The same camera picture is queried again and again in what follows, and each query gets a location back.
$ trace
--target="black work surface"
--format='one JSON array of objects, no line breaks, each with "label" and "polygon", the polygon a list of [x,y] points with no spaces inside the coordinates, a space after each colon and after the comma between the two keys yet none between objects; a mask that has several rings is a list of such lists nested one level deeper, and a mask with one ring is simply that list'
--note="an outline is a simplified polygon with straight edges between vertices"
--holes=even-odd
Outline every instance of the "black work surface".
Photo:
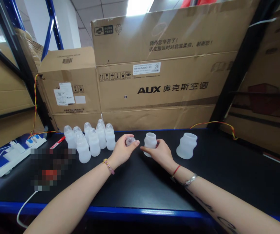
[{"label": "black work surface", "polygon": [[[280,164],[245,148],[232,139],[207,129],[151,131],[171,149],[174,160],[217,186],[266,212],[280,216]],[[176,148],[185,132],[198,136],[194,156],[185,160],[176,155]],[[116,132],[116,140],[128,132]],[[146,131],[129,132],[144,145]],[[56,134],[42,148],[50,148],[63,135]],[[63,141],[58,148],[67,148]],[[76,179],[108,158],[111,151],[101,150],[97,157],[82,164],[73,160],[56,186],[38,192],[29,202],[48,203]],[[0,201],[25,202],[34,192],[30,186],[30,157],[10,174],[0,179]],[[197,202],[184,189],[173,183],[152,158],[139,147],[130,159],[111,175],[101,188],[92,206],[131,207],[144,209],[198,210]]]}]

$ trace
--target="beaded bracelet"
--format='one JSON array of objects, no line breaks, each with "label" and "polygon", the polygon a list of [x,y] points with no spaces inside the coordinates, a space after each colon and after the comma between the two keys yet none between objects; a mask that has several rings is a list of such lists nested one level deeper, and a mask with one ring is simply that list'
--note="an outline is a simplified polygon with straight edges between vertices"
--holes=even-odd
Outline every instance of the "beaded bracelet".
[{"label": "beaded bracelet", "polygon": [[113,169],[110,167],[110,165],[107,163],[107,159],[104,159],[104,160],[103,160],[103,163],[106,164],[106,166],[108,167],[108,169],[110,170],[110,172],[111,172],[112,174],[115,174],[114,170],[113,170]]}]

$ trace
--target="white plastic bottle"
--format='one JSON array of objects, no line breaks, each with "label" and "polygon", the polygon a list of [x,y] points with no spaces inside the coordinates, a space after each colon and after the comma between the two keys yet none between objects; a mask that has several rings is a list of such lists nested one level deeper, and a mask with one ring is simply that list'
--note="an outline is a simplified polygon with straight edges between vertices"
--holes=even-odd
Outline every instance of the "white plastic bottle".
[{"label": "white plastic bottle", "polygon": [[[156,135],[154,133],[147,133],[144,138],[144,146],[146,148],[155,149],[157,145]],[[144,154],[148,157],[152,157],[150,154],[144,152]]]},{"label": "white plastic bottle", "polygon": [[103,127],[104,124],[98,123],[97,124],[97,134],[99,137],[99,144],[101,149],[105,149],[106,147],[106,138],[105,138],[105,129]]},{"label": "white plastic bottle", "polygon": [[134,137],[128,137],[126,140],[126,146],[128,147],[129,145],[131,145],[133,142],[135,142],[135,138]]},{"label": "white plastic bottle", "polygon": [[100,154],[100,144],[99,144],[99,137],[94,128],[91,128],[88,133],[89,143],[90,143],[90,153],[91,156],[96,157]]},{"label": "white plastic bottle", "polygon": [[114,150],[116,142],[115,142],[115,134],[113,126],[108,123],[105,127],[105,138],[106,138],[106,147],[108,150]]},{"label": "white plastic bottle", "polygon": [[88,144],[89,144],[88,133],[89,133],[90,129],[91,129],[91,124],[86,122],[85,125],[84,125],[84,132],[85,132],[85,138],[86,138]]},{"label": "white plastic bottle", "polygon": [[64,127],[64,136],[65,136],[65,140],[67,142],[68,148],[75,149],[76,148],[75,133],[72,130],[71,126],[66,125]]},{"label": "white plastic bottle", "polygon": [[99,120],[98,120],[98,123],[102,123],[102,124],[103,124],[103,127],[104,127],[104,129],[105,129],[105,124],[104,124],[103,119],[99,119]]},{"label": "white plastic bottle", "polygon": [[89,151],[89,145],[87,143],[86,138],[84,137],[83,133],[80,131],[76,132],[76,149],[79,155],[79,161],[81,163],[89,162],[91,158],[91,154]]},{"label": "white plastic bottle", "polygon": [[191,133],[184,133],[177,148],[177,155],[183,159],[193,157],[193,150],[197,145],[197,136]]}]

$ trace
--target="cardboard box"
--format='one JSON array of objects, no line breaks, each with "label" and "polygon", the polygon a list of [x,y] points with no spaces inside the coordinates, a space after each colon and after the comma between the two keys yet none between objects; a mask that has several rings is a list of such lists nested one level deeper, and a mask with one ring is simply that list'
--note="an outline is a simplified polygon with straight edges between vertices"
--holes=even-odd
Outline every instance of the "cardboard box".
[{"label": "cardboard box", "polygon": [[229,110],[242,117],[226,122],[238,137],[280,154],[280,10],[273,17]]},{"label": "cardboard box", "polygon": [[89,122],[92,127],[96,128],[97,122],[101,118],[101,113],[54,115],[53,118],[58,130],[61,132],[63,132],[64,126],[66,125],[70,125],[72,128],[79,126],[84,130],[84,124],[86,122]]},{"label": "cardboard box", "polygon": [[[0,119],[0,147],[23,134],[29,134],[33,128],[33,122],[34,110]],[[35,131],[44,131],[44,127],[38,115],[36,115]]]},{"label": "cardboard box", "polygon": [[0,115],[33,106],[24,82],[0,61]]},{"label": "cardboard box", "polygon": [[257,3],[235,0],[94,20],[104,121],[119,130],[208,121]]},{"label": "cardboard box", "polygon": [[147,67],[147,62],[97,67],[101,110],[214,105],[236,54],[156,60],[160,72],[140,75],[135,75],[133,68],[139,64]]},{"label": "cardboard box", "polygon": [[21,29],[15,29],[23,53],[33,73],[37,73],[43,54],[43,46],[33,41],[32,36]]},{"label": "cardboard box", "polygon": [[237,51],[258,2],[234,0],[94,20],[96,65]]},{"label": "cardboard box", "polygon": [[101,111],[92,47],[49,51],[39,74],[51,115]]}]

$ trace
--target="hand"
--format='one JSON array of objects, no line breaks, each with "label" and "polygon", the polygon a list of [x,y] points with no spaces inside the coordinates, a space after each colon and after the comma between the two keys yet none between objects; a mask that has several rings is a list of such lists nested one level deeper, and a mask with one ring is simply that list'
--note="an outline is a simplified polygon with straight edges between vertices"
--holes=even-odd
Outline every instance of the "hand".
[{"label": "hand", "polygon": [[113,170],[115,170],[121,164],[126,162],[129,159],[131,153],[140,144],[140,141],[136,140],[135,142],[133,142],[131,145],[127,147],[125,142],[128,137],[134,137],[134,135],[124,134],[121,138],[119,138],[118,141],[116,142],[112,155],[108,159],[109,165]]},{"label": "hand", "polygon": [[178,167],[178,164],[172,158],[171,150],[163,139],[157,140],[156,149],[149,149],[144,146],[141,146],[140,149],[150,154],[170,174]]}]

